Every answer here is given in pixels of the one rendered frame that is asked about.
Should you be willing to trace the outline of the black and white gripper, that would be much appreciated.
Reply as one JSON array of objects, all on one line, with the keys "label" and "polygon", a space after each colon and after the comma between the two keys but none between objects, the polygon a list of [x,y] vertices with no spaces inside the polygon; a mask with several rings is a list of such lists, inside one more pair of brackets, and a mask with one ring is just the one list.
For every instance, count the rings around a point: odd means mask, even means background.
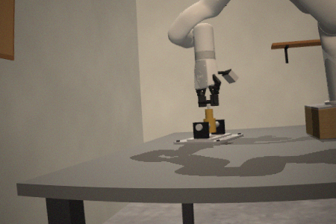
[{"label": "black and white gripper", "polygon": [[221,81],[218,77],[216,59],[206,58],[195,60],[194,86],[198,96],[198,101],[206,100],[205,92],[207,89],[209,89],[211,92],[211,106],[219,106],[218,94],[220,90],[220,85]]}]

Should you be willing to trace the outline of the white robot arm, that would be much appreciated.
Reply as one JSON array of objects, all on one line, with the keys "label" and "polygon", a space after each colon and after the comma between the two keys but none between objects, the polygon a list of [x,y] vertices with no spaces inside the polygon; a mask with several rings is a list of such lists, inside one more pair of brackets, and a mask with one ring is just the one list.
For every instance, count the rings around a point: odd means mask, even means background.
[{"label": "white robot arm", "polygon": [[[218,16],[230,1],[200,0],[184,10],[169,28],[170,42],[187,49],[194,47],[195,60],[216,59],[213,27],[199,23]],[[329,100],[324,103],[336,105],[336,0],[290,1],[303,13],[311,13],[318,21],[329,95]]]}]

